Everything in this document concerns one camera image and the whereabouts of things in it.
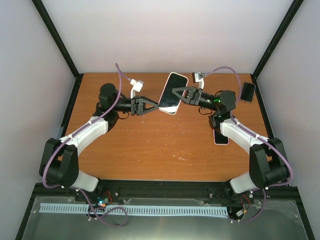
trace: white backdrop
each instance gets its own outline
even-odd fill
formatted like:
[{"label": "white backdrop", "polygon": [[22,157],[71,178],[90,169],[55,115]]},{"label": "white backdrop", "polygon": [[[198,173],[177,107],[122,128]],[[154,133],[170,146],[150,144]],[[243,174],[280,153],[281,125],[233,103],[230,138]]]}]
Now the white backdrop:
[{"label": "white backdrop", "polygon": [[43,3],[81,73],[253,73],[292,0]]},{"label": "white backdrop", "polygon": [[320,239],[320,1],[304,1],[258,84],[282,139],[315,239]]},{"label": "white backdrop", "polygon": [[75,78],[31,0],[0,3],[0,239],[15,239]]}]

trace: smartphone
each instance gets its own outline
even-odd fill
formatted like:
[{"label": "smartphone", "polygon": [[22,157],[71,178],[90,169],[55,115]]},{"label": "smartphone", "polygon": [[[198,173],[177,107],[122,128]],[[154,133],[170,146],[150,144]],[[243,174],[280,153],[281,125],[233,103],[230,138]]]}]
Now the smartphone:
[{"label": "smartphone", "polygon": [[223,136],[219,130],[213,130],[213,138],[214,144],[216,145],[228,145],[229,138],[227,136]]},{"label": "smartphone", "polygon": [[189,80],[186,76],[171,72],[159,100],[159,110],[172,115],[176,114],[181,103],[181,99],[172,93],[172,89],[186,87],[188,81]]},{"label": "smartphone", "polygon": [[242,87],[240,99],[242,101],[251,103],[252,100],[254,99],[255,90],[256,90],[256,85],[249,82],[245,82]]}]

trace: wood surface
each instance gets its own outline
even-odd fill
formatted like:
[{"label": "wood surface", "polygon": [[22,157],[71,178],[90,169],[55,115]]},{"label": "wood surface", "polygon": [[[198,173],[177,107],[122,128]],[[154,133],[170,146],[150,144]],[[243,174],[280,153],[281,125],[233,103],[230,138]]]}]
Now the wood surface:
[{"label": "wood surface", "polygon": [[[158,102],[169,74],[127,75],[145,82],[139,95]],[[183,75],[189,78],[189,86],[198,86],[192,83],[191,74]],[[240,78],[251,83],[249,74],[240,74]],[[130,97],[132,86],[125,78],[122,81],[122,92]],[[118,74],[84,74],[67,134],[82,126],[95,112],[99,89],[105,83],[118,88]],[[238,95],[236,77],[223,73],[205,78],[204,92],[215,94],[220,90],[232,90]],[[252,103],[240,101],[233,114],[256,133],[267,136],[256,95]],[[208,116],[200,115],[197,106],[181,103],[175,115],[156,110],[118,120],[110,132],[81,153],[79,167],[101,179],[226,181],[249,170],[249,156],[232,140],[229,145],[215,145]]]}]

